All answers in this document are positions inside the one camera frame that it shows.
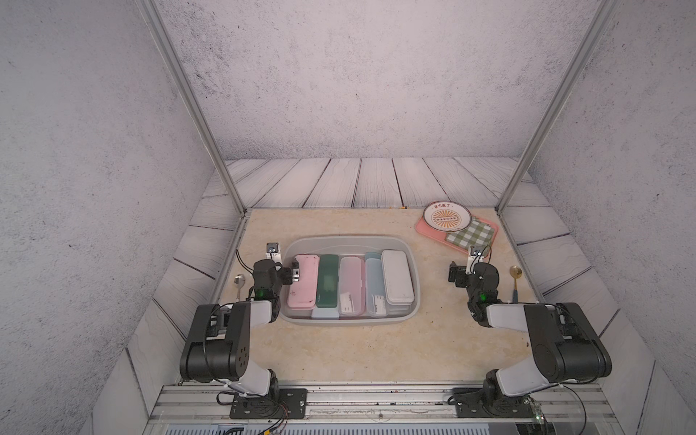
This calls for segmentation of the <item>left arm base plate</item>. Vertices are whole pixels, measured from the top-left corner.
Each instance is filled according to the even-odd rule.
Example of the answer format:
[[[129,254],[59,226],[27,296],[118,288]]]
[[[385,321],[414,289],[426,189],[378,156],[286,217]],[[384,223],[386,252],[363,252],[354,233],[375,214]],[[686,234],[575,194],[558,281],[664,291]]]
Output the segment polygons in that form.
[[[231,420],[303,420],[306,417],[308,390],[281,388],[276,396],[233,395]]]

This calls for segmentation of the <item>pale pink pencil case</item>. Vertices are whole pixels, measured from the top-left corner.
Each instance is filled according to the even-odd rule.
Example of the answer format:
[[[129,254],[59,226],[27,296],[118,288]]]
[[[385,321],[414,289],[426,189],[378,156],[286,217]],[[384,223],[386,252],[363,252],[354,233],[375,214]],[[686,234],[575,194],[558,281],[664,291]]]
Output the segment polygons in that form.
[[[310,310],[315,307],[320,258],[314,254],[298,255],[292,262],[293,284],[287,305],[294,310]]]

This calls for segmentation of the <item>clear case with label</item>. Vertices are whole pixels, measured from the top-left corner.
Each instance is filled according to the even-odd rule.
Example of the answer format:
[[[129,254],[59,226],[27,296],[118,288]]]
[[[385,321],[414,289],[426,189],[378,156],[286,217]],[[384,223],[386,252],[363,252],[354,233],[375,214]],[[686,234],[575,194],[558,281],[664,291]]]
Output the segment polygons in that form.
[[[369,257],[365,260],[365,305],[370,317],[387,315],[382,259]]]

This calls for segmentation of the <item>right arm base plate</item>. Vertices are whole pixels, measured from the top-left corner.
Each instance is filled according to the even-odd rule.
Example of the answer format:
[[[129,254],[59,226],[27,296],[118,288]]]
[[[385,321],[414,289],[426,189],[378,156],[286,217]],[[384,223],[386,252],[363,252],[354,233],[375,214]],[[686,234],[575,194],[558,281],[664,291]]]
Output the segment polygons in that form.
[[[454,406],[458,418],[533,419],[529,399],[507,397],[481,388],[455,388],[447,404]]]

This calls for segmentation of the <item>grey pencil case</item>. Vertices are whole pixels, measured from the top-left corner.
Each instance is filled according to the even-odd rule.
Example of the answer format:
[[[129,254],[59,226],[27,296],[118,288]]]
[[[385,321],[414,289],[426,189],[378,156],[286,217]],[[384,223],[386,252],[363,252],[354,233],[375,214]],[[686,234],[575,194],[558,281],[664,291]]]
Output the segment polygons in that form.
[[[382,273],[387,302],[392,306],[409,306],[415,299],[411,271],[406,254],[400,250],[382,252]]]

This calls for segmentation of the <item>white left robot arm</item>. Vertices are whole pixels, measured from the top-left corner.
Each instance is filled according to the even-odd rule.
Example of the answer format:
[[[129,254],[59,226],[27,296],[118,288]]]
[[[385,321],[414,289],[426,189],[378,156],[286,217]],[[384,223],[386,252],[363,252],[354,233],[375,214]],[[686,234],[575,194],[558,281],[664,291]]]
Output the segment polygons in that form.
[[[276,399],[278,380],[251,359],[250,335],[256,326],[277,320],[283,286],[300,277],[299,262],[286,268],[272,259],[255,262],[253,286],[244,300],[198,306],[179,359],[185,381],[221,382],[243,396]]]

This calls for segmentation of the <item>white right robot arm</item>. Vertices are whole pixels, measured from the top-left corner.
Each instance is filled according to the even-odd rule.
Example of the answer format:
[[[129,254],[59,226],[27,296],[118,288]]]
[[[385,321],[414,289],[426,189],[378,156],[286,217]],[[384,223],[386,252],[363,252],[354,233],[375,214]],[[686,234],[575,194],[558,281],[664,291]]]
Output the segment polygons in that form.
[[[500,274],[489,263],[451,263],[448,281],[467,291],[469,313],[480,326],[529,337],[530,357],[487,374],[481,388],[487,400],[518,399],[564,382],[592,384],[612,373],[611,357],[579,304],[504,303]]]

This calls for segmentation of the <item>dark green pencil case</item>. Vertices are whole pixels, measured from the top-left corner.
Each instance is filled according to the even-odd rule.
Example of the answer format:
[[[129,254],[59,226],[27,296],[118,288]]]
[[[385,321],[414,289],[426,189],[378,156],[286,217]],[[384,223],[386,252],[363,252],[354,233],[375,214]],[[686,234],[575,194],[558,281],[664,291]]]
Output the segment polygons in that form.
[[[339,265],[338,255],[320,257],[315,302],[317,308],[337,308]]]

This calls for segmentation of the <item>grey plastic storage box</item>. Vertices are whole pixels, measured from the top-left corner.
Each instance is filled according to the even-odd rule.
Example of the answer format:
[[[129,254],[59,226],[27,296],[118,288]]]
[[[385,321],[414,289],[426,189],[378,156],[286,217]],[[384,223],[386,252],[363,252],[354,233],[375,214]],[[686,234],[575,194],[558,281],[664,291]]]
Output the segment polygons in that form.
[[[386,249],[400,250],[407,259],[411,282],[413,283],[414,301],[397,314],[386,317],[369,317],[367,314],[357,317],[320,317],[313,318],[310,310],[292,310],[286,299],[290,286],[284,286],[281,293],[280,317],[291,324],[300,326],[386,326],[386,324],[398,324],[410,320],[418,313],[422,292],[418,266],[410,246],[398,237],[384,235],[331,235],[304,237],[292,242],[283,251],[283,265],[290,266],[291,260],[300,254],[335,254],[339,256],[355,255],[364,257],[368,252],[382,253]]]

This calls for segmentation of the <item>light blue pencil case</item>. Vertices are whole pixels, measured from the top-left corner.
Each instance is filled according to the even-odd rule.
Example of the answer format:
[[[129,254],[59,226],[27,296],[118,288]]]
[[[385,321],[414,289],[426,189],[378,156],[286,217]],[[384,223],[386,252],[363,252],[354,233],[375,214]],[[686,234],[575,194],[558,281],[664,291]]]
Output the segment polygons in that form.
[[[340,318],[340,312],[337,307],[317,307],[311,313],[312,319],[318,320],[334,320]]]

